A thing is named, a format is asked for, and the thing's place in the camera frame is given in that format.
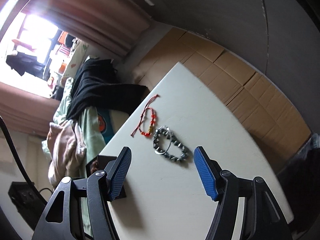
orange logo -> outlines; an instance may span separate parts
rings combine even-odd
[[[99,131],[104,132],[106,130],[107,124],[104,118],[99,114],[98,114],[98,123],[99,123]]]

brown curtain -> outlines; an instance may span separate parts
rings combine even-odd
[[[9,129],[46,137],[59,104],[0,82],[0,115]]]
[[[22,12],[46,18],[116,59],[150,25],[150,17],[130,0],[31,0]]]

orange object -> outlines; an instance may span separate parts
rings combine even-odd
[[[49,87],[50,89],[53,88],[53,81],[54,81],[54,77],[50,77],[50,78],[48,79],[48,81],[47,81],[48,87]]]
[[[68,34],[67,32],[63,31],[58,39],[58,42],[65,45],[64,41],[66,39],[67,34]]]
[[[106,130],[107,124],[104,118],[98,114],[99,131],[102,133]]]
[[[59,68],[59,70],[58,70],[58,73],[60,73],[60,74],[63,74],[64,73],[64,71],[66,70],[66,66],[67,66],[67,63],[62,63],[61,64],[61,67]]]

cardboard box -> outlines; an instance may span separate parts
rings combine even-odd
[[[265,77],[223,47],[183,30],[172,28],[132,75],[152,90],[178,61],[229,108],[275,172],[310,137],[299,112]]]

pink blanket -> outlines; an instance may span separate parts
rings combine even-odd
[[[64,176],[79,176],[79,166],[87,149],[82,130],[78,122],[73,120],[61,125],[51,122],[47,142],[52,158],[48,178],[53,188],[56,188]]]

